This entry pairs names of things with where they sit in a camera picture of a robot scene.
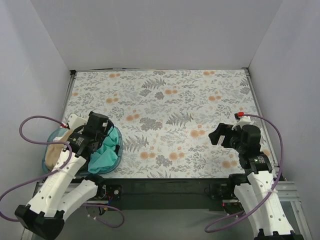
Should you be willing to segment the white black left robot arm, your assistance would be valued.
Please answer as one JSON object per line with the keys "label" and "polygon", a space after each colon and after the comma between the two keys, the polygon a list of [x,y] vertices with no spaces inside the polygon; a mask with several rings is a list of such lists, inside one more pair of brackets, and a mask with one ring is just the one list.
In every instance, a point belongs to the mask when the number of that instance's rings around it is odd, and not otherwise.
{"label": "white black left robot arm", "polygon": [[87,200],[102,196],[104,179],[97,174],[87,175],[71,192],[65,191],[91,154],[102,146],[111,127],[113,123],[107,116],[90,112],[85,124],[60,141],[62,150],[44,184],[26,205],[15,210],[27,230],[45,240],[54,240],[76,209]]}

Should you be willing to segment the teal t shirt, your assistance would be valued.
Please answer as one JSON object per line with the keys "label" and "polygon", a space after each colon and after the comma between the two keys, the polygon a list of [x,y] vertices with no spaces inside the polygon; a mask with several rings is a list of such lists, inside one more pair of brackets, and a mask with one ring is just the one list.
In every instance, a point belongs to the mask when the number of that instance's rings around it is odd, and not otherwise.
{"label": "teal t shirt", "polygon": [[122,160],[123,139],[117,127],[112,127],[99,149],[90,156],[87,170],[90,174],[108,174]]}

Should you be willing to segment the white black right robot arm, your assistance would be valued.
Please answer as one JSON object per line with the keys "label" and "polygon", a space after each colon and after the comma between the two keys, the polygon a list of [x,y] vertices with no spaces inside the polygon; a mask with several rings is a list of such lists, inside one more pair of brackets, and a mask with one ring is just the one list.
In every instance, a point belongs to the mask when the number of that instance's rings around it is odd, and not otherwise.
{"label": "white black right robot arm", "polygon": [[229,125],[220,123],[208,135],[212,145],[224,137],[222,147],[238,152],[244,174],[231,174],[232,193],[244,210],[256,240],[302,240],[295,233],[282,208],[275,190],[273,168],[269,158],[261,151],[261,131],[249,123]]}

